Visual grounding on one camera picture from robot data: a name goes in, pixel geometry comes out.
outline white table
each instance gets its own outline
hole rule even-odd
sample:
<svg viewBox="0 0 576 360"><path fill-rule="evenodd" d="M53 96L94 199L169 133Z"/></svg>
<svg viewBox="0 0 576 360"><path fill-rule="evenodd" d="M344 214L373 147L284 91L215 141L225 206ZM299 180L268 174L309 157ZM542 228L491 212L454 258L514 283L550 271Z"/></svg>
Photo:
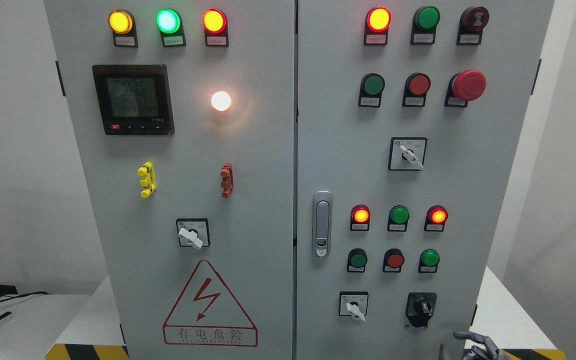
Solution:
<svg viewBox="0 0 576 360"><path fill-rule="evenodd" d="M489 335L500 348L556 349L488 268L477 303L477 315L470 330ZM119 322L115 296L106 277L55 343L123 346ZM473 342L467 341L466 347L471 346Z"/></svg>
<svg viewBox="0 0 576 360"><path fill-rule="evenodd" d="M88 295L32 295L0 303L0 360L42 360L59 334L89 300Z"/></svg>

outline gray metal panel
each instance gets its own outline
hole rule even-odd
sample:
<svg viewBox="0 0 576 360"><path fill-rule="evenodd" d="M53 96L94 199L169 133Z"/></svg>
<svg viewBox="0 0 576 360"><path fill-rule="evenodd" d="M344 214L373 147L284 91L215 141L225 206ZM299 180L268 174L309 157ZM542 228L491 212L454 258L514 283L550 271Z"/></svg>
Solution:
<svg viewBox="0 0 576 360"><path fill-rule="evenodd" d="M46 0L45 5L130 358L289 359L295 3ZM165 7L180 14L187 46L162 47L154 19ZM210 7L228 17L228 48L204 45L201 16ZM138 48L113 46L107 23L113 9L135 17ZM166 64L174 135L106 136L94 64ZM220 90L233 98L224 113L210 107L211 94ZM157 189L143 199L137 168L146 161L154 164ZM233 164L235 180L227 200L219 176L224 162ZM176 219L201 217L208 218L210 248L180 248ZM162 325L204 258L257 326L258 347L164 344ZM220 309L217 302L214 309ZM202 322L211 316L228 317L208 311Z"/></svg>
<svg viewBox="0 0 576 360"><path fill-rule="evenodd" d="M413 0L299 2L299 173L297 200L297 358L436 359L439 344L464 346L452 332L469 328L506 182L535 77L552 0L437 0L436 43L410 45ZM491 19L479 46L457 46L466 8ZM363 46L366 13L389 7L388 45ZM444 107L448 83L475 68L487 89L467 108ZM386 80L380 108L358 107L367 73ZM404 83L426 73L426 106L402 107ZM391 137L426 137L423 171L388 171ZM313 194L330 191L331 251L311 251ZM370 231L350 232L350 210L371 210ZM387 232L391 207L410 210L407 232ZM423 231L427 210L448 210L444 232ZM347 273L353 248L365 273ZM384 253L402 250L401 273L383 273ZM420 253L436 249L438 273L418 273ZM340 291L369 292L365 323L338 316ZM409 292L435 292L428 328L405 328Z"/></svg>

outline white light bulb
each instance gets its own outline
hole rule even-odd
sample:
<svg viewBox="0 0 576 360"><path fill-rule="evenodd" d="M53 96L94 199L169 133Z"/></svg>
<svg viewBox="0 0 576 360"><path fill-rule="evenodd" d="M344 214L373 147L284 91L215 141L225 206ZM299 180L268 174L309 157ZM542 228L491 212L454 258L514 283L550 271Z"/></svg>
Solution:
<svg viewBox="0 0 576 360"><path fill-rule="evenodd" d="M217 91L210 98L210 104L218 112L225 112L231 107L232 103L233 100L231 100L231 96L226 91Z"/></svg>

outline yellow and black hazard stripe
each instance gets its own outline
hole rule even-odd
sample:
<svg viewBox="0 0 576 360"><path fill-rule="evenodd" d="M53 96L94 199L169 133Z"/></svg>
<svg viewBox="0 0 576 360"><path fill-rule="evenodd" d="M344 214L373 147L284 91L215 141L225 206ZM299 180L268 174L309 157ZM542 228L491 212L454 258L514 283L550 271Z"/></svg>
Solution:
<svg viewBox="0 0 576 360"><path fill-rule="evenodd" d="M126 346L54 344L46 360L130 360Z"/></svg>
<svg viewBox="0 0 576 360"><path fill-rule="evenodd" d="M466 355L471 349L464 349ZM505 348L503 351L510 356L510 360L566 360L561 350L542 350L529 348Z"/></svg>

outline yellow terminal block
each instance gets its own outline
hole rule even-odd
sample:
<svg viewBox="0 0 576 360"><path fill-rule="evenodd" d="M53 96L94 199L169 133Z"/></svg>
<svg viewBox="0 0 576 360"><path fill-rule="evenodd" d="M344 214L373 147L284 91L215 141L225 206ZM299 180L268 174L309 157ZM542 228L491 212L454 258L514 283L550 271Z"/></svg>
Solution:
<svg viewBox="0 0 576 360"><path fill-rule="evenodd" d="M141 197L146 199L153 194L155 189L157 189L153 163L150 161L144 162L144 164L137 169L137 175L141 176L141 179L139 180L139 186L143 187Z"/></svg>

